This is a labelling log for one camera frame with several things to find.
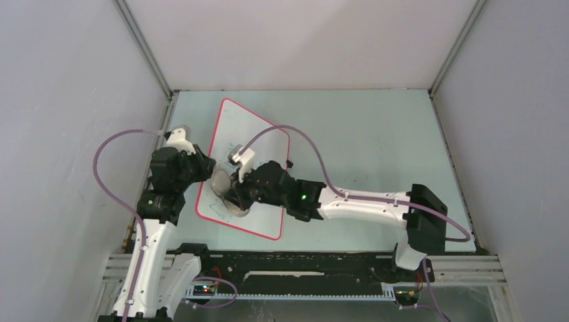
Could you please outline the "grey mesh sponge eraser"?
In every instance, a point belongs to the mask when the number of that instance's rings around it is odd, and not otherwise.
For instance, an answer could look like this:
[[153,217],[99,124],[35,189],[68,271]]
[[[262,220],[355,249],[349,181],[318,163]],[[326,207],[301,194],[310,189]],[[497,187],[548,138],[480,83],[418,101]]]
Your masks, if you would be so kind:
[[216,164],[210,178],[213,193],[221,200],[225,208],[235,217],[245,217],[250,211],[241,210],[238,206],[225,200],[224,194],[231,187],[231,179],[227,171]]

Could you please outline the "pink-framed whiteboard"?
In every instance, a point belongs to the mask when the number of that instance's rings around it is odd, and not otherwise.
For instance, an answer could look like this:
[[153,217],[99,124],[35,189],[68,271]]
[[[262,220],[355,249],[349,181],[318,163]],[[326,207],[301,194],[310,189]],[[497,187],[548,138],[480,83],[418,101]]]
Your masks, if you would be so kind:
[[[219,108],[209,157],[216,159],[218,167],[231,175],[236,171],[236,167],[228,161],[231,151],[238,145],[246,145],[263,129],[272,126],[271,122],[261,116],[225,98]],[[278,162],[284,169],[288,168],[290,136],[285,131],[278,129],[263,135],[251,149],[255,152],[252,168],[271,160]],[[285,214],[280,207],[254,203],[247,214],[236,215],[213,192],[210,180],[204,182],[199,189],[195,211],[202,219],[270,240],[281,237]]]

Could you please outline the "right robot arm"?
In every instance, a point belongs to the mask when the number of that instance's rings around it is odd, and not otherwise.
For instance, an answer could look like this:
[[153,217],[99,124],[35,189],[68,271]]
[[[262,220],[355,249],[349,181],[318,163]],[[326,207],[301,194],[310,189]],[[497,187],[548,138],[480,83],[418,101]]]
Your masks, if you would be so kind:
[[403,231],[395,244],[391,274],[398,280],[412,277],[428,255],[446,250],[445,204],[426,186],[410,191],[373,194],[333,189],[318,181],[293,178],[278,162],[269,161],[240,176],[216,170],[211,178],[215,194],[229,211],[245,216],[256,203],[283,208],[299,221],[357,219]]

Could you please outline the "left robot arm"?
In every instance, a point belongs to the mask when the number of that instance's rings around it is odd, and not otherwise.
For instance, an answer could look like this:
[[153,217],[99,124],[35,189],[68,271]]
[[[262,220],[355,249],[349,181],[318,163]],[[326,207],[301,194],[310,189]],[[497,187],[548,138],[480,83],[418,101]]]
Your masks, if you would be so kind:
[[136,240],[127,276],[111,312],[98,321],[172,321],[190,281],[210,275],[212,261],[189,253],[178,256],[161,277],[185,192],[209,180],[215,165],[197,144],[167,145],[152,153],[150,176],[136,206]]

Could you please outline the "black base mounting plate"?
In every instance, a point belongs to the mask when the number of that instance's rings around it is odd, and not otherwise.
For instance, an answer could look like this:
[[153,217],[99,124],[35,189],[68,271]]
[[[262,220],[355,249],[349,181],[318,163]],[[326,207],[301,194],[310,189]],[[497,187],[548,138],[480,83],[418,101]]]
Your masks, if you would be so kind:
[[214,251],[201,275],[231,282],[240,295],[261,297],[384,295],[388,284],[420,287],[435,280],[430,260],[404,270],[386,252]]

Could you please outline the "left corner aluminium post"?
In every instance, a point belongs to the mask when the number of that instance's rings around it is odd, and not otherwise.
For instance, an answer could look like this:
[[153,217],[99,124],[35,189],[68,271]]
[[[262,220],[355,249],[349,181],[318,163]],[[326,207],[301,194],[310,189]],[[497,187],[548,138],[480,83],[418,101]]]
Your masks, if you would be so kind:
[[125,0],[113,0],[113,4],[116,7],[118,13],[120,14],[128,32],[134,40],[135,45],[140,51],[144,61],[148,65],[150,72],[158,83],[160,90],[164,94],[167,100],[171,100],[173,96],[173,90],[169,85],[166,77],[159,66],[159,63],[152,52],[152,49],[146,40],[144,33],[142,32],[139,23],[136,21],[133,11],[131,10],[129,4]]

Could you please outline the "corner aluminium post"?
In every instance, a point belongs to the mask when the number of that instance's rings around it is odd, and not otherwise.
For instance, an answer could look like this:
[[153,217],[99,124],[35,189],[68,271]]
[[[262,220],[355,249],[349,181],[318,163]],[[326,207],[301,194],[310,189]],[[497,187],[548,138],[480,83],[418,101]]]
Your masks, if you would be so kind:
[[166,77],[159,66],[159,63],[152,52],[152,49],[146,40],[144,33],[142,32],[139,23],[136,21],[133,11],[131,10],[129,4],[125,0],[113,0],[113,4],[116,7],[118,13],[120,14],[128,32],[134,40],[135,45],[140,51],[144,61],[148,65],[150,72],[158,83],[160,90],[164,94],[167,100],[171,100],[173,96],[173,90],[169,85]]
[[488,1],[487,0],[476,0],[470,13],[468,14],[466,21],[464,22],[463,26],[460,28],[460,31],[454,40],[448,55],[446,56],[443,64],[441,65],[440,69],[438,70],[430,88],[429,88],[429,97],[434,100],[436,93],[439,91],[442,83],[444,82],[446,75],[448,74],[449,70],[451,69],[454,61],[458,57],[462,47],[466,43],[468,36],[470,35],[472,29],[476,25],[480,15],[482,14],[483,10],[485,9]]

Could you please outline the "aluminium frame rail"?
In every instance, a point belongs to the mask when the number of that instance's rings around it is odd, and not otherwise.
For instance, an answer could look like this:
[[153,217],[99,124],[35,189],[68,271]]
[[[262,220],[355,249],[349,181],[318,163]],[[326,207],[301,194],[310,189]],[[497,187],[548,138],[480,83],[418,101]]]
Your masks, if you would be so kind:
[[427,286],[504,286],[506,278],[496,256],[432,256],[434,282],[425,285],[409,286],[408,284],[388,284],[383,286],[384,295],[371,296],[254,296],[240,295],[234,284],[217,286],[210,281],[192,282],[184,297],[189,300],[206,299],[247,299],[247,300],[345,300],[345,301],[392,301],[396,296],[419,292],[425,294]]

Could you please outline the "right corner aluminium post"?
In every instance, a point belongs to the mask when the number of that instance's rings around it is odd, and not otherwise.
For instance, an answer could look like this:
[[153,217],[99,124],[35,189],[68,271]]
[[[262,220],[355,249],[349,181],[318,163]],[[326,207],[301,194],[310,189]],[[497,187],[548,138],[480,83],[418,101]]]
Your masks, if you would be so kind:
[[446,75],[448,74],[449,70],[451,69],[454,61],[458,57],[462,47],[466,43],[468,36],[470,35],[472,29],[476,25],[480,15],[482,14],[483,10],[485,9],[488,1],[487,0],[476,0],[470,13],[468,14],[466,21],[464,22],[463,26],[460,28],[460,31],[454,40],[448,55],[446,56],[443,64],[441,65],[440,69],[438,70],[430,88],[429,88],[429,97],[434,100],[436,93],[439,91],[442,83],[444,82]]

